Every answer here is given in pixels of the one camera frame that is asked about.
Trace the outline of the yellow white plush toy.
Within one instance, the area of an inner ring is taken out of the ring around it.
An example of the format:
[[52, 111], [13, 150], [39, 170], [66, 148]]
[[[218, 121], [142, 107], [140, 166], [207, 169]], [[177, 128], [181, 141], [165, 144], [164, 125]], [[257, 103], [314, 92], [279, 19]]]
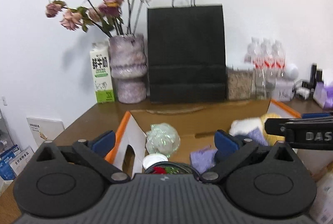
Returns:
[[281, 116], [268, 113], [261, 117], [234, 120], [230, 126], [229, 134], [234, 137], [246, 136], [263, 146], [273, 146], [278, 141], [284, 141], [285, 138], [266, 133], [265, 122], [270, 118], [281, 118]]

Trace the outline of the purple knitted cloth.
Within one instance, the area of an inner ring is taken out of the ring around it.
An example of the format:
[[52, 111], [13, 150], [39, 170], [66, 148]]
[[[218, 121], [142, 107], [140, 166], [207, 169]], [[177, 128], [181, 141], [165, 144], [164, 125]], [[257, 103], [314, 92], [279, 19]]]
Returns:
[[[217, 142], [217, 139], [219, 137], [227, 137], [231, 138], [229, 133], [223, 131], [223, 130], [218, 130], [215, 135], [214, 135], [214, 143]], [[200, 149], [198, 151], [194, 151], [190, 153], [190, 162], [191, 165], [200, 173], [204, 173], [207, 171], [209, 168], [212, 168], [216, 165], [214, 156], [215, 153], [217, 152], [217, 149], [212, 149], [209, 146], [205, 147], [204, 149]]]

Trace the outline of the white bottle cap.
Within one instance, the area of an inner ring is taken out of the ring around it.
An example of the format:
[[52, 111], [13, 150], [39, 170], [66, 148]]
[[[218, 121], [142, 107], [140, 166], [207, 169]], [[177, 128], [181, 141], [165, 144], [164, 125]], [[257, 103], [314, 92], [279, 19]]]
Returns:
[[166, 162], [166, 161], [168, 161], [168, 158], [165, 155], [161, 153], [152, 153], [148, 154], [143, 158], [142, 166], [145, 170], [147, 170], [150, 166], [156, 163]]

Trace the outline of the iridescent ball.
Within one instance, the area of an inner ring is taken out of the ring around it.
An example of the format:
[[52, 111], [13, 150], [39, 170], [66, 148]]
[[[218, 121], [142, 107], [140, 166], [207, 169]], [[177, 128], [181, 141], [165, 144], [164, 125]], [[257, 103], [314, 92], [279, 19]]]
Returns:
[[146, 132], [146, 150], [149, 154], [160, 153], [170, 157], [178, 150], [180, 143], [178, 132], [167, 123], [152, 124]]

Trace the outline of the red green bow clip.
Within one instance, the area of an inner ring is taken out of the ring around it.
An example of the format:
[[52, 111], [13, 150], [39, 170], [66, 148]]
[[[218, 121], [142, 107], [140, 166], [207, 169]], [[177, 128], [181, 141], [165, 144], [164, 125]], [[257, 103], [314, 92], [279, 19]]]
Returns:
[[153, 167], [153, 174], [180, 174], [178, 168], [173, 167]]

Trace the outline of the navy blue pouch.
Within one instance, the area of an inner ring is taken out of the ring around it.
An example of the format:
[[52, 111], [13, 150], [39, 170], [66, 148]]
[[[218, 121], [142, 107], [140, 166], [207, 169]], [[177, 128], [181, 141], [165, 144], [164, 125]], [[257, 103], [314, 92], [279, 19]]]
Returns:
[[253, 139], [245, 136], [235, 136], [227, 138], [225, 136], [219, 137], [215, 143], [217, 152], [215, 153], [214, 160], [218, 164], [226, 160], [233, 153], [238, 151], [247, 142], [252, 142]]

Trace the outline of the purple tissue pack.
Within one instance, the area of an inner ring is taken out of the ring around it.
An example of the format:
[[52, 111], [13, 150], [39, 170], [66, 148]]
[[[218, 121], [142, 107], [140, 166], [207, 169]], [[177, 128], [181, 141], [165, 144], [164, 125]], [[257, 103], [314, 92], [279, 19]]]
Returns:
[[327, 82], [316, 78], [316, 82], [313, 99], [322, 109], [332, 109], [332, 79]]

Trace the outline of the white tin box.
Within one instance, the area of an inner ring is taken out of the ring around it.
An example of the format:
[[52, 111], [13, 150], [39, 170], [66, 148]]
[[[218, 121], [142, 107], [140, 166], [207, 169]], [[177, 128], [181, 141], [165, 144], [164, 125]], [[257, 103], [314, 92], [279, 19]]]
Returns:
[[294, 81], [278, 79], [275, 82], [275, 88], [272, 92], [271, 98], [280, 102], [289, 102], [293, 98]]

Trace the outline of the red cardboard box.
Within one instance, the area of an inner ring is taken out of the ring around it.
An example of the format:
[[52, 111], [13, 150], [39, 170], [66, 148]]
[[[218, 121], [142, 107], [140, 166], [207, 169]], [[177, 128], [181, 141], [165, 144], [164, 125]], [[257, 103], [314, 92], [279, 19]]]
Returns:
[[105, 159], [132, 176], [141, 173], [146, 155], [146, 136], [150, 126], [168, 123], [180, 136], [180, 147], [171, 161], [189, 163], [190, 153], [214, 146], [215, 131], [228, 131], [232, 122], [267, 113], [283, 118], [299, 118], [302, 114], [321, 113], [313, 101], [294, 99], [291, 102], [276, 100], [246, 100], [223, 103], [188, 103], [158, 105], [145, 101], [130, 105], [116, 103], [119, 126], [116, 128], [114, 148]]

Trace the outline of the white round speaker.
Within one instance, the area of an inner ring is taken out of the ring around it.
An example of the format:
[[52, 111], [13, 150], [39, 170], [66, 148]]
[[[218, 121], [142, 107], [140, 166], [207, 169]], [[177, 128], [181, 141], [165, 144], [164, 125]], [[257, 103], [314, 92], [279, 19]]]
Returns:
[[299, 69], [294, 63], [289, 63], [285, 67], [285, 78], [287, 80], [296, 80], [299, 76]]

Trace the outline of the glass cup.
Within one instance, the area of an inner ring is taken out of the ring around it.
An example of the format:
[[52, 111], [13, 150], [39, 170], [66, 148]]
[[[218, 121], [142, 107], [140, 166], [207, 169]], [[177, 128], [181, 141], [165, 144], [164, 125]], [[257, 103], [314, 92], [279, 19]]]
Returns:
[[272, 69], [255, 69], [255, 97], [257, 99], [270, 99], [275, 84], [276, 74]]

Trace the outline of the white box on floor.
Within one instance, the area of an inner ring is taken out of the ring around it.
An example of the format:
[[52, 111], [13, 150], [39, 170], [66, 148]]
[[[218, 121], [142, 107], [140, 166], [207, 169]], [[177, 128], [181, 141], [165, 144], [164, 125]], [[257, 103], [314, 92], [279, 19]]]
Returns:
[[44, 141], [53, 141], [65, 128], [62, 121], [40, 118], [26, 118], [33, 138], [39, 147]]

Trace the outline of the clear seed container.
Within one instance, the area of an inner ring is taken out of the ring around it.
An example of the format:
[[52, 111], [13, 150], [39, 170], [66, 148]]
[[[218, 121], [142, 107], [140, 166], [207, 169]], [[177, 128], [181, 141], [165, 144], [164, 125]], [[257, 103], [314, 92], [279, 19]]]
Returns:
[[227, 67], [227, 99], [230, 101], [252, 98], [253, 68]]

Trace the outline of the water bottle right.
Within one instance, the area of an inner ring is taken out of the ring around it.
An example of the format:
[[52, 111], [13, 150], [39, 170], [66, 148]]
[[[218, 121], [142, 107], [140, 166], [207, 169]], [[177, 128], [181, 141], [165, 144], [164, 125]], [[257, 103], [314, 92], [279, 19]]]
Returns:
[[280, 41], [276, 40], [273, 44], [273, 55], [275, 57], [275, 66], [277, 68], [277, 77], [282, 78], [285, 75], [286, 53]]

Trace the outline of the water bottle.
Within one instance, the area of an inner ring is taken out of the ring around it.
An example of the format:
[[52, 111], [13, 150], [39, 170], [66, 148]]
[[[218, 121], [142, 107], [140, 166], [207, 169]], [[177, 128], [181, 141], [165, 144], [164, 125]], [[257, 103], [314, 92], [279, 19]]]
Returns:
[[263, 71], [263, 56], [259, 38], [251, 38], [244, 61], [251, 63], [256, 72]]
[[286, 53], [280, 41], [276, 40], [273, 44], [273, 55], [275, 57], [275, 66], [277, 68], [277, 77], [282, 78], [285, 75]]
[[261, 43], [263, 54], [263, 63], [266, 77], [275, 77], [275, 57], [273, 55], [272, 45], [269, 39], [263, 38]]

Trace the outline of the water bottle middle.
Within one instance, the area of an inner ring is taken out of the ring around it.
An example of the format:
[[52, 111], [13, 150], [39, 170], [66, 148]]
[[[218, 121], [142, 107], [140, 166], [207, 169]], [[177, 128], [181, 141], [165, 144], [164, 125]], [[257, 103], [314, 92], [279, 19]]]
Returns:
[[263, 38], [261, 43], [263, 54], [263, 63], [266, 77], [275, 77], [275, 57], [273, 55], [272, 45], [269, 39]]

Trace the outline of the water bottle left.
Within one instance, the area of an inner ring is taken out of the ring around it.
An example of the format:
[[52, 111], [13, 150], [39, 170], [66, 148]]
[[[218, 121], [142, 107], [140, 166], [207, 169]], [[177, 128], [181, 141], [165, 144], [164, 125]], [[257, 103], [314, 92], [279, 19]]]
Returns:
[[263, 56], [259, 38], [251, 38], [244, 61], [251, 63], [256, 72], [263, 71]]

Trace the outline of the purple ceramic vase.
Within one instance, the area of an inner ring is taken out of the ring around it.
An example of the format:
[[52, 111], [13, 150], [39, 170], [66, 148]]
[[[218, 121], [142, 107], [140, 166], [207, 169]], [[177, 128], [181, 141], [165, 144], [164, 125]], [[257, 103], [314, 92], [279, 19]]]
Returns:
[[109, 54], [117, 100], [126, 104], [143, 101], [146, 98], [145, 77], [148, 72], [143, 35], [110, 38]]

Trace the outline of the milk carton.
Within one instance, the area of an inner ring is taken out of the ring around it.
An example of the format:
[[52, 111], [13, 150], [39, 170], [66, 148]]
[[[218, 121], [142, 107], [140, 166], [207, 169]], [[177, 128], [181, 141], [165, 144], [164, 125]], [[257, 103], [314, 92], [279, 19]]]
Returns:
[[93, 43], [90, 51], [90, 66], [97, 103], [115, 101], [108, 49], [108, 42], [100, 41]]

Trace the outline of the black paper bag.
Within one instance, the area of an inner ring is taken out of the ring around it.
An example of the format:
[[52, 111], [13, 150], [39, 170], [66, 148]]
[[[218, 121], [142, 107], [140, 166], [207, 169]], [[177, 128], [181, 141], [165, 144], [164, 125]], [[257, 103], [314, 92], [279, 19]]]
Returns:
[[227, 95], [222, 5], [147, 11], [148, 81], [153, 103], [220, 102]]

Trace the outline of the dried pink roses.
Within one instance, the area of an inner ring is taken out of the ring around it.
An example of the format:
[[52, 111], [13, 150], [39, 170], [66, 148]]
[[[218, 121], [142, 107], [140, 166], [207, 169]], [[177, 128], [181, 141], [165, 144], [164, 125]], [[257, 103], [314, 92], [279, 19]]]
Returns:
[[81, 28], [87, 32], [90, 26], [95, 26], [109, 38], [112, 37], [112, 31], [117, 36], [134, 35], [142, 6], [150, 1], [101, 0], [99, 5], [94, 5], [91, 0], [86, 0], [89, 7], [71, 8], [65, 1], [53, 0], [46, 5], [45, 15], [54, 18], [63, 12], [60, 24], [70, 31]]

